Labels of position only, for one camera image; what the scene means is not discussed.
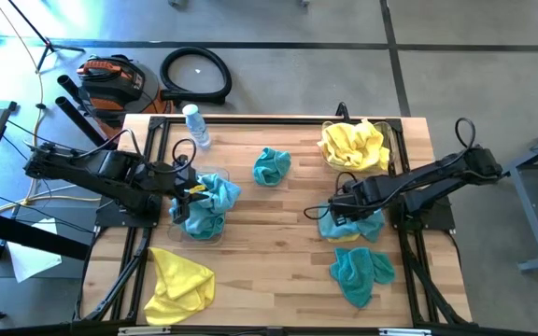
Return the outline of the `yellow microfiber towel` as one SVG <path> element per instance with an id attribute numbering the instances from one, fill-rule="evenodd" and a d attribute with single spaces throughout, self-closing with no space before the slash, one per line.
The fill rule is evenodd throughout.
<path id="1" fill-rule="evenodd" d="M 376 126 L 363 119 L 356 125 L 345 124 L 343 147 L 344 165 L 353 171 L 378 167 L 386 170 L 389 165 L 389 149 L 384 147 L 384 135 Z"/>
<path id="2" fill-rule="evenodd" d="M 144 307 L 149 325 L 175 325 L 202 312 L 215 299 L 216 275 L 206 266 L 158 247 L 150 247 L 156 283 Z"/>
<path id="3" fill-rule="evenodd" d="M 353 171 L 344 165 L 343 147 L 347 143 L 344 136 L 344 125 L 349 123 L 324 122 L 321 129 L 321 138 L 317 145 L 326 162 L 336 168 Z"/>
<path id="4" fill-rule="evenodd" d="M 349 234 L 349 235 L 343 235 L 338 238 L 328 238 L 328 241 L 330 243 L 338 244 L 338 243 L 349 243 L 356 241 L 361 235 L 359 233 Z"/>

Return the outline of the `light blue microfiber towel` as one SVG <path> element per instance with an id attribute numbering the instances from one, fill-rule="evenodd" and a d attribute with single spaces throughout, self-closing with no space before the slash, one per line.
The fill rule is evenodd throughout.
<path id="1" fill-rule="evenodd" d="M 223 233 L 227 208 L 209 200 L 189 204 L 190 216 L 178 226 L 194 240 L 211 240 Z"/>
<path id="2" fill-rule="evenodd" d="M 318 220 L 319 235 L 323 239 L 338 238 L 343 235 L 359 233 L 362 237 L 371 243 L 375 243 L 379 234 L 385 226 L 385 218 L 380 210 L 368 218 L 360 220 L 349 220 L 349 229 L 339 228 L 329 211 L 321 214 Z"/>

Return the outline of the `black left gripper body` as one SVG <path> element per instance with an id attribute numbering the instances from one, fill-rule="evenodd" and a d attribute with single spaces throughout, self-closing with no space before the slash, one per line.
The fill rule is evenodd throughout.
<path id="1" fill-rule="evenodd" d="M 165 184 L 164 195 L 176 198 L 184 202 L 198 200 L 196 193 L 190 193 L 190 189 L 198 185 L 196 171 L 189 162 L 174 161 L 171 165 L 164 166 L 169 171 L 169 181 Z"/>

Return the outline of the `black aluminium table frame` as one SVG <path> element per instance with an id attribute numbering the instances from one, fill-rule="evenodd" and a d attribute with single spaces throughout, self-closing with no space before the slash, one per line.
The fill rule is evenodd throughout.
<path id="1" fill-rule="evenodd" d="M 168 202 L 151 243 L 197 263 L 216 275 L 216 296 L 202 312 L 183 325 L 253 327 L 411 327 L 407 286 L 398 232 L 390 224 L 377 243 L 359 238 L 332 244 L 319 238 L 316 221 L 303 215 L 306 207 L 333 194 L 337 171 L 327 165 L 316 143 L 327 117 L 207 116 L 212 147 L 199 151 L 199 166 L 216 166 L 229 172 L 242 194 L 226 215 L 220 245 L 182 247 L 170 241 Z M 379 118 L 400 121 L 401 146 L 395 143 L 396 172 L 434 161 L 432 142 L 424 118 Z M 287 150 L 292 165 L 285 181 L 264 188 L 253 181 L 251 168 L 264 147 Z M 119 275 L 127 229 L 107 229 L 95 243 L 82 291 L 80 312 L 86 316 L 110 290 Z M 456 313 L 471 321 L 457 251 L 439 231 L 423 233 L 433 282 Z M 396 272 L 389 285 L 375 285 L 367 308 L 354 308 L 331 278 L 329 265 L 337 246 L 367 246 L 388 253 Z"/>

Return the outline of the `black vacuum wand tube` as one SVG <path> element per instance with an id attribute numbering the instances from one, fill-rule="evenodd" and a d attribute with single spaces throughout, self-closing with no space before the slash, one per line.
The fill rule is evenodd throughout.
<path id="1" fill-rule="evenodd" d="M 81 111 L 85 117 L 95 117 L 92 112 L 92 104 L 88 102 L 87 92 L 77 86 L 70 76 L 58 76 L 57 83 L 72 97 L 74 102 L 78 104 L 78 110 Z"/>
<path id="2" fill-rule="evenodd" d="M 106 139 L 95 130 L 93 126 L 82 116 L 82 114 L 64 96 L 55 99 L 55 104 L 66 114 L 67 117 L 82 131 L 88 139 L 96 146 L 101 146 Z"/>

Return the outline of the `yellow cloth top right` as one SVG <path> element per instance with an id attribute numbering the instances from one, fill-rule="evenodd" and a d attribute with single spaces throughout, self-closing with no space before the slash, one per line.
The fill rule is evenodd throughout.
<path id="1" fill-rule="evenodd" d="M 349 123 L 349 124 L 357 124 L 357 123 L 360 123 L 363 119 L 361 119 L 359 122 L 356 122 L 356 123 Z M 384 135 L 384 147 L 388 148 L 389 149 L 389 165 L 391 163 L 393 163 L 394 161 L 394 153 L 393 153 L 393 147 L 395 145 L 395 139 L 394 139 L 394 131 L 392 130 L 392 128 L 387 124 L 387 122 L 385 121 L 379 121 L 379 122 L 371 122 L 373 123 L 376 128 L 383 133 Z M 388 165 L 388 168 L 386 170 L 381 170 L 379 169 L 378 167 L 373 167 L 373 168 L 368 168 L 368 169 L 365 169 L 365 170 L 362 170 L 362 171 L 349 171 L 349 170 L 344 170 L 344 169 L 340 169 L 340 168 L 336 168 L 335 166 L 332 166 L 331 164 L 329 164 L 328 162 L 326 162 L 329 166 L 331 166 L 333 169 L 337 170 L 337 171 L 341 171 L 341 172 L 351 172 L 351 173 L 360 173 L 360 172 L 369 172 L 369 171 L 383 171 L 383 172 L 387 172 L 387 170 L 389 169 L 389 165 Z"/>

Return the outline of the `clear plastic water bottle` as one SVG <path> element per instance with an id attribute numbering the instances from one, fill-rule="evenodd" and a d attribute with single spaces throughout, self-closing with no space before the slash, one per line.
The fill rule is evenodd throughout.
<path id="1" fill-rule="evenodd" d="M 203 149 L 210 148 L 211 138 L 199 107 L 188 104 L 182 108 L 181 112 L 185 116 L 187 128 L 196 144 Z"/>

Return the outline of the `white paper sheet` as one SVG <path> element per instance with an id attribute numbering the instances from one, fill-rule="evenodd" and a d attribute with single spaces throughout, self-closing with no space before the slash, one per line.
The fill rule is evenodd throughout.
<path id="1" fill-rule="evenodd" d="M 62 257 L 17 243 L 7 243 L 15 279 L 18 283 L 62 263 Z"/>

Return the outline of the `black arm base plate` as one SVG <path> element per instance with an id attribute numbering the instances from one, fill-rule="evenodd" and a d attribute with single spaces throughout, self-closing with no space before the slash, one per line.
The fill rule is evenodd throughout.
<path id="1" fill-rule="evenodd" d="M 153 228 L 159 222 L 162 197 L 129 193 L 118 199 L 103 196 L 96 209 L 95 224 L 100 227 Z"/>
<path id="2" fill-rule="evenodd" d="M 446 231 L 454 233 L 456 229 L 451 209 L 451 202 L 447 196 L 422 207 L 414 213 L 409 213 L 399 203 L 387 210 L 390 225 L 396 229 L 402 223 L 408 231 Z"/>

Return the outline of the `black side table frame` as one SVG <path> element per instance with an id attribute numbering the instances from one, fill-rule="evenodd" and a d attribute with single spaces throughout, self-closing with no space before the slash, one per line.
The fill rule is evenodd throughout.
<path id="1" fill-rule="evenodd" d="M 69 322 L 75 316 L 82 267 L 94 229 L 94 210 L 22 208 L 0 216 L 0 321 L 6 326 Z M 15 279 L 7 243 L 58 254 L 62 263 L 21 283 Z"/>

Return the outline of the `teal microfiber towel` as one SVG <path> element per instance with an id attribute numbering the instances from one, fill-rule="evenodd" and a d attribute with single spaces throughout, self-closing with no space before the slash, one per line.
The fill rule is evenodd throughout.
<path id="1" fill-rule="evenodd" d="M 258 185 L 275 187 L 288 173 L 290 166 L 291 155 L 288 151 L 265 147 L 253 165 L 253 178 Z"/>
<path id="2" fill-rule="evenodd" d="M 331 277 L 345 299 L 357 309 L 371 302 L 374 284 L 388 285 L 395 279 L 393 265 L 385 253 L 368 247 L 336 247 L 334 255 L 335 262 L 329 267 Z"/>

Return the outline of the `orange black shop vacuum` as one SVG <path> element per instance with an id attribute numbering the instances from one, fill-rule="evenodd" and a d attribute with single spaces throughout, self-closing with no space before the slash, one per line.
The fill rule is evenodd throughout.
<path id="1" fill-rule="evenodd" d="M 123 128 L 129 114 L 171 114 L 175 105 L 162 98 L 158 76 L 124 55 L 91 56 L 77 69 L 78 97 L 104 135 Z"/>

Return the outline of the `silver metal bracket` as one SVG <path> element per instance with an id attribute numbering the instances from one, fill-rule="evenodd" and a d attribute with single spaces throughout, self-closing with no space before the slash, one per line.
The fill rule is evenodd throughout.
<path id="1" fill-rule="evenodd" d="M 429 329 L 381 328 L 379 336 L 432 336 Z"/>
<path id="2" fill-rule="evenodd" d="M 117 336 L 165 336 L 170 335 L 170 327 L 125 327 L 119 328 Z"/>

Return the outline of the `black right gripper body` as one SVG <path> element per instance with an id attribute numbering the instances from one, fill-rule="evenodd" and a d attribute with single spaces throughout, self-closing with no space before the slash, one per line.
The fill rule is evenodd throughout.
<path id="1" fill-rule="evenodd" d="M 352 188 L 350 183 L 345 183 L 341 187 L 341 195 L 346 199 L 342 201 L 342 215 L 351 220 L 365 219 L 377 212 L 374 205 L 366 202 L 362 191 Z"/>

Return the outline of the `black tripod stand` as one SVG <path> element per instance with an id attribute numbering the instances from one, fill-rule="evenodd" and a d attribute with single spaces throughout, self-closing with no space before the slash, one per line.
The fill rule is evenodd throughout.
<path id="1" fill-rule="evenodd" d="M 78 48 L 78 47 L 70 47 L 70 46 L 63 46 L 58 44 L 53 44 L 47 37 L 43 36 L 36 27 L 30 22 L 30 20 L 25 16 L 25 14 L 20 10 L 20 8 L 14 3 L 13 0 L 7 0 L 11 6 L 14 8 L 14 10 L 21 16 L 21 18 L 25 21 L 25 23 L 30 27 L 30 29 L 35 33 L 35 35 L 38 37 L 38 39 L 42 42 L 44 49 L 41 54 L 41 57 L 39 59 L 39 62 L 36 64 L 35 71 L 39 74 L 41 67 L 43 65 L 43 62 L 47 58 L 49 54 L 55 53 L 58 50 L 71 50 L 75 52 L 81 52 L 85 53 L 85 49 Z"/>

